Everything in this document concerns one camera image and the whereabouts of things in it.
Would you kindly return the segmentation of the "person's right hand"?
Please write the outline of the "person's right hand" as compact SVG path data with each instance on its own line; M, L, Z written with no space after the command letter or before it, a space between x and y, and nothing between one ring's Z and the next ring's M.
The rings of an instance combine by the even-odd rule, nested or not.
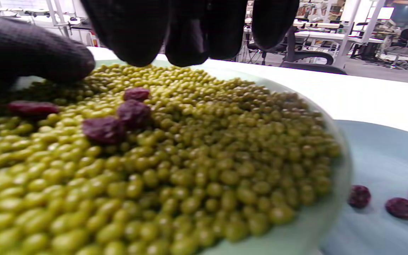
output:
M161 48L178 67L240 51L246 0L82 0L97 36L120 60L143 67Z

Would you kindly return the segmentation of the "person's left hand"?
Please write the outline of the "person's left hand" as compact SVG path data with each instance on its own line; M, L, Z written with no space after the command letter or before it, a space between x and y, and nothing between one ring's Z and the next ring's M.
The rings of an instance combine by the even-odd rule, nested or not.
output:
M95 68L92 53L81 42L23 21L0 17L0 94L20 77L75 83Z

